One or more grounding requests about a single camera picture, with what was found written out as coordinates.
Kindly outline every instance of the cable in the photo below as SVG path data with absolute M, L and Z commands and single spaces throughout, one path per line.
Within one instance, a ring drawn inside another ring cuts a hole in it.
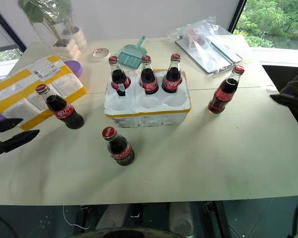
M 66 217 L 65 217 L 64 206 L 63 206 L 63 216 L 64 216 L 64 219 L 65 219 L 65 221 L 67 222 L 67 224 L 69 224 L 69 225 L 71 225 L 71 226 L 76 226 L 76 227 L 79 227 L 79 228 L 84 229 L 84 230 L 88 230 L 88 229 L 90 228 L 90 226 L 89 226 L 89 227 L 81 227 L 81 226 L 78 225 L 78 224 L 72 224 L 72 223 L 69 223 L 68 220 L 67 220 Z
M 5 224 L 5 226 L 9 229 L 9 231 L 13 234 L 15 238 L 19 238 L 18 233 L 15 231 L 15 229 L 5 220 L 0 216 L 0 221 Z
M 294 237 L 297 233 L 298 233 L 298 204 L 293 214 L 292 237 Z

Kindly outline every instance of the table surface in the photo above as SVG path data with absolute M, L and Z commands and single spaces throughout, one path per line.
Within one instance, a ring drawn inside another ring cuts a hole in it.
M 244 52 L 240 36 L 225 39 Z M 273 84 L 246 52 L 245 74 L 220 115 L 206 106 L 229 74 L 206 75 L 169 39 L 147 39 L 154 68 L 167 68 L 173 52 L 182 55 L 192 109 L 179 125 L 117 128 L 136 153 L 119 166 L 110 158 L 101 131 L 115 126 L 104 115 L 110 67 L 91 63 L 91 52 L 113 54 L 136 40 L 89 42 L 83 51 L 82 83 L 88 94 L 73 103 L 86 119 L 79 130 L 50 117 L 30 143 L 0 155 L 0 204 L 74 205 L 165 201 L 230 200 L 298 195 L 298 124 L 288 108 L 269 98 Z M 14 72 L 46 53 L 30 47 Z M 0 135 L 7 139 L 18 128 Z

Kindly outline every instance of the coca-cola bottle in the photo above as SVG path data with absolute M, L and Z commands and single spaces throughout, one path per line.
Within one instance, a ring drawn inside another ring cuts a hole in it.
M 123 136 L 117 134 L 117 131 L 109 126 L 103 130 L 103 137 L 107 143 L 110 155 L 120 165 L 126 166 L 133 162 L 134 151 L 130 143 Z
M 157 79 L 152 70 L 151 57 L 142 56 L 141 86 L 145 94 L 154 94 L 159 90 Z
M 182 83 L 179 67 L 180 55 L 171 55 L 171 63 L 166 77 L 163 79 L 162 88 L 167 93 L 175 93 L 178 86 Z
M 121 68 L 117 56 L 111 56 L 109 64 L 111 66 L 111 86 L 117 91 L 119 96 L 125 96 L 125 90 L 130 86 L 131 80 Z
M 65 122 L 70 129 L 79 129 L 84 125 L 84 118 L 64 98 L 53 93 L 45 84 L 36 87 L 36 92 L 43 96 L 54 115 Z
M 208 110 L 211 113 L 219 114 L 225 109 L 226 104 L 231 101 L 237 90 L 239 78 L 243 72 L 244 68 L 242 66 L 235 66 L 231 75 L 220 84 L 214 94 L 213 100 L 208 104 Z

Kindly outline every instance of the white box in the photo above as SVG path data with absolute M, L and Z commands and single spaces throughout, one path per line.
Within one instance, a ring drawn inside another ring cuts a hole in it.
M 141 70 L 126 72 L 131 85 L 125 96 L 119 96 L 111 86 L 109 76 L 105 94 L 105 115 L 119 127 L 158 126 L 181 123 L 191 109 L 185 73 L 181 72 L 182 83 L 176 93 L 167 93 L 162 89 L 162 80 L 166 70 L 155 70 L 159 90 L 146 95 L 140 86 Z

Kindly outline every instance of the plastic bag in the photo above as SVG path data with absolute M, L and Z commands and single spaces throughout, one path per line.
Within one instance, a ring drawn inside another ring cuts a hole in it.
M 216 17 L 209 17 L 178 28 L 168 35 L 209 74 L 232 68 L 242 60 L 222 41 L 221 36 L 231 33 L 215 23 Z

